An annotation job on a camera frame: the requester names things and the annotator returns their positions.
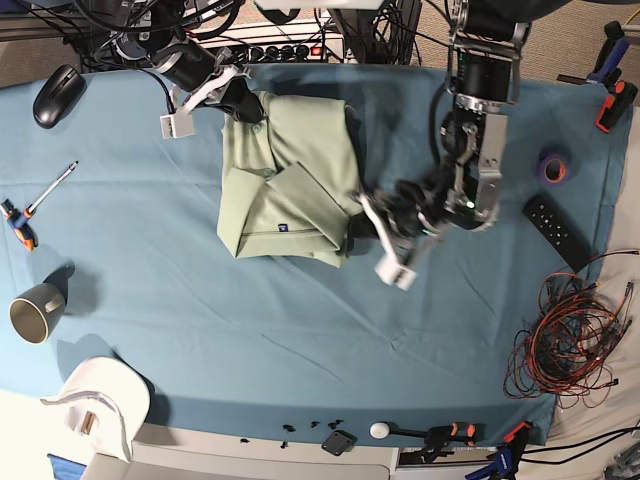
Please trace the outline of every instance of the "black mouse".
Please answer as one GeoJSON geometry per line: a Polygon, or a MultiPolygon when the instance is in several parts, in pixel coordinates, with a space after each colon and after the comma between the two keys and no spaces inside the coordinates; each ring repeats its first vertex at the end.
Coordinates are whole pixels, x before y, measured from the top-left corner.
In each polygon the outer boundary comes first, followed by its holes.
{"type": "Polygon", "coordinates": [[[53,128],[73,108],[87,82],[71,65],[62,65],[49,77],[33,102],[33,118],[42,128],[53,128]]]}

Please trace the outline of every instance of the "teal fabric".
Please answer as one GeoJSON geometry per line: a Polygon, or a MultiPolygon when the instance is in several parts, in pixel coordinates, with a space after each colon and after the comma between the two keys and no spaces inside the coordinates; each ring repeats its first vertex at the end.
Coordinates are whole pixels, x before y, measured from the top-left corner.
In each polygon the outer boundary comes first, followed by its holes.
{"type": "MultiPolygon", "coordinates": [[[[345,100],[366,184],[392,188],[430,168],[426,118],[441,79],[419,68],[277,65],[256,69],[253,85],[345,100]]],[[[467,421],[484,424],[495,444],[527,419],[544,440],[554,399],[502,393],[514,335],[535,318],[544,276],[562,264],[520,211],[543,190],[538,152],[560,145],[574,177],[549,193],[605,248],[631,113],[610,135],[597,130],[602,87],[523,85],[509,112],[498,223],[451,230],[403,292],[377,278],[375,241],[357,242],[359,255],[339,270],[304,258],[232,258],[216,235],[222,114],[198,109],[195,136],[162,140],[162,93],[145,75],[88,81],[52,130],[31,114],[41,83],[0,91],[1,196],[24,207],[80,161],[32,220],[35,252],[6,226],[0,235],[0,308],[67,259],[76,266],[68,315],[46,344],[27,345],[0,322],[0,388],[52,394],[83,359],[113,354],[154,385],[148,420],[164,425],[322,442],[340,419],[360,445],[417,445],[376,441],[369,426],[467,421]]]]}

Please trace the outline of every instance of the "mug handle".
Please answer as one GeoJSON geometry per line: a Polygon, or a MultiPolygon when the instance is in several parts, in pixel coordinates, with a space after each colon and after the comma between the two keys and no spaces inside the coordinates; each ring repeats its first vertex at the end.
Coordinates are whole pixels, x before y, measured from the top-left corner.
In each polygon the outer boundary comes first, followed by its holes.
{"type": "Polygon", "coordinates": [[[51,313],[57,308],[60,308],[63,304],[64,297],[59,293],[56,293],[55,296],[44,306],[44,311],[47,313],[51,313]]]}

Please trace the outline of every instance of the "black remote control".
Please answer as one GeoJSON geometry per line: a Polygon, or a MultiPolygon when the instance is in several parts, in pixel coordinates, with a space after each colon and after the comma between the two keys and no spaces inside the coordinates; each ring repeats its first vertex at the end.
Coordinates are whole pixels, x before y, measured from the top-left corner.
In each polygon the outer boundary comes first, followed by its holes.
{"type": "Polygon", "coordinates": [[[522,212],[575,273],[589,264],[591,255],[588,243],[549,198],[536,195],[527,202],[522,212]]]}

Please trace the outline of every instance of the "gray mug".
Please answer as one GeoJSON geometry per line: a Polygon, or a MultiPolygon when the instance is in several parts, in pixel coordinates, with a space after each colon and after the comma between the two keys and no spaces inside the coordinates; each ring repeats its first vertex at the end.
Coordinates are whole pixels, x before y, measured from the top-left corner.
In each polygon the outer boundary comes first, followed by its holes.
{"type": "Polygon", "coordinates": [[[9,320],[24,340],[44,343],[64,313],[67,302],[58,287],[41,283],[18,295],[9,305],[9,320]]]}

